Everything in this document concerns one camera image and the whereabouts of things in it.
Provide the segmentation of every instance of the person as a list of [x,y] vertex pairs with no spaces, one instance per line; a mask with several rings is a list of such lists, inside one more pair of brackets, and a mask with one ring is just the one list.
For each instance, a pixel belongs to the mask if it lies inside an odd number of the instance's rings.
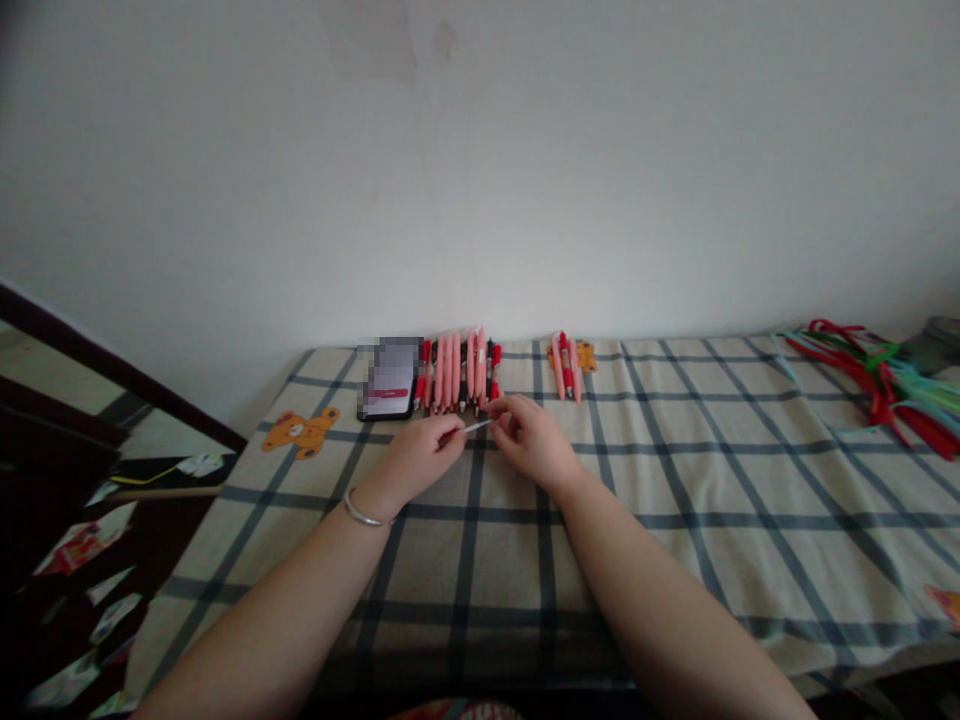
[[[488,405],[493,439],[566,523],[600,612],[663,717],[812,718],[740,624],[580,463],[554,418],[522,395]],[[390,519],[463,452],[455,415],[405,427],[372,475],[145,698],[135,717],[286,718],[306,702],[390,535]]]

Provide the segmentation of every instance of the paper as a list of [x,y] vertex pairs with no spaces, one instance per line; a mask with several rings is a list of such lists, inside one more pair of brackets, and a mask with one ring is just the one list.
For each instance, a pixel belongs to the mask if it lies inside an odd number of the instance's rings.
[[95,650],[67,665],[46,682],[37,685],[24,700],[27,710],[60,710],[72,703],[100,675]]
[[94,628],[93,634],[90,636],[90,642],[94,645],[102,643],[113,632],[117,624],[137,606],[141,597],[137,593],[130,593],[108,607],[106,612],[103,613],[103,617],[100,618],[100,622],[97,623],[97,627]]
[[202,453],[177,463],[177,470],[185,475],[201,478],[223,467],[223,455]]
[[123,690],[114,693],[100,707],[90,713],[87,717],[90,720],[95,718],[107,717],[108,715],[118,715],[119,713],[133,712],[139,707],[140,701],[136,698],[127,698]]
[[40,620],[41,625],[49,625],[53,622],[53,619],[60,614],[60,611],[63,609],[63,606],[66,604],[67,598],[65,595],[61,595],[57,601],[50,606],[50,609],[44,613],[43,618]]
[[113,545],[127,529],[135,502],[122,505],[92,523],[72,525],[50,554],[33,571],[34,575],[72,575]]
[[118,663],[126,662],[130,659],[130,649],[133,647],[133,641],[137,639],[136,635],[133,635],[126,640],[114,650],[112,653],[107,655],[103,662],[100,663],[101,668],[107,668],[111,665],[117,665]]
[[87,504],[84,507],[90,507],[91,505],[96,505],[98,502],[103,500],[107,495],[115,493],[120,489],[120,486],[116,483],[105,482],[101,483],[100,487],[97,488],[97,491],[87,500]]
[[121,570],[116,575],[108,577],[103,582],[99,582],[94,585],[92,588],[87,590],[87,597],[90,598],[90,602],[93,603],[93,606],[96,607],[100,604],[100,601],[103,600],[107,595],[113,592],[113,589],[123,582],[123,579],[130,574],[130,571],[133,570],[136,565],[131,565],[126,570]]

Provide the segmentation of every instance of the wall stain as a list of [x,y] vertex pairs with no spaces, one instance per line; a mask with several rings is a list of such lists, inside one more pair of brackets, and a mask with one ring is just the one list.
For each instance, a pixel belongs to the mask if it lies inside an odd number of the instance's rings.
[[437,65],[443,67],[450,62],[450,53],[457,42],[457,34],[450,27],[450,23],[444,20],[437,25],[437,33],[433,36],[433,59]]

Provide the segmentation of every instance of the silver bangle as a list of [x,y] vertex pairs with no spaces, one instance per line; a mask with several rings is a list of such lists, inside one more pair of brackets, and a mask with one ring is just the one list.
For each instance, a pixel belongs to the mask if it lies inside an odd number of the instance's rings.
[[[370,527],[382,527],[385,525],[385,523],[381,522],[380,520],[368,518],[353,506],[353,501],[350,499],[350,496],[353,495],[354,490],[356,490],[356,488],[350,488],[347,494],[343,496],[343,504],[347,507],[347,514],[357,522],[363,523],[364,525],[369,525]],[[393,525],[396,521],[397,519],[394,518],[390,521],[390,524]]]

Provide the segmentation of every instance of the checkered tablecloth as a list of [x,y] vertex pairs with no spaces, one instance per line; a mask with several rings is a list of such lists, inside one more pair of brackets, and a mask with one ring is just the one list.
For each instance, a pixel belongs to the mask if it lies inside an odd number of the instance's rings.
[[[865,398],[845,376],[768,337],[600,341],[576,405],[557,399],[547,347],[504,344],[507,392],[558,418],[583,463],[788,675],[829,688],[899,649],[956,643],[924,588],[960,591],[960,471],[862,430]],[[297,364],[150,608],[129,692],[376,466],[400,424],[356,420],[361,370],[343,349]],[[339,417],[313,457],[263,449],[288,411],[329,408]],[[397,520],[320,686],[623,674],[560,514],[483,429]]]

